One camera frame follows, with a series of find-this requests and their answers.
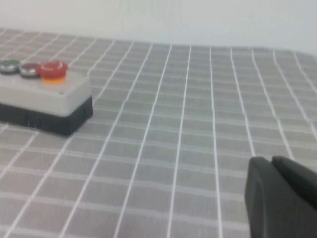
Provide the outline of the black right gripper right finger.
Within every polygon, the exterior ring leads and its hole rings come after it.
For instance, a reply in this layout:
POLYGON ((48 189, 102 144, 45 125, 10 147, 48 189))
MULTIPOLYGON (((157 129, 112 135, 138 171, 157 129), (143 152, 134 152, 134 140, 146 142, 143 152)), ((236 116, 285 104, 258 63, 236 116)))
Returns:
POLYGON ((317 209, 317 174, 287 157, 273 156, 271 162, 292 189, 317 209))

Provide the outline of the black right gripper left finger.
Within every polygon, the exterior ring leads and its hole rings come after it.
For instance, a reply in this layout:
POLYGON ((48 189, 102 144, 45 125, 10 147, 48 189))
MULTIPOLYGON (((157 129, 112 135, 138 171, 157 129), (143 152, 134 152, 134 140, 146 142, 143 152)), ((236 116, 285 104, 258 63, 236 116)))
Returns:
POLYGON ((264 157, 248 164, 245 204, 252 238, 315 238, 317 210, 264 157))

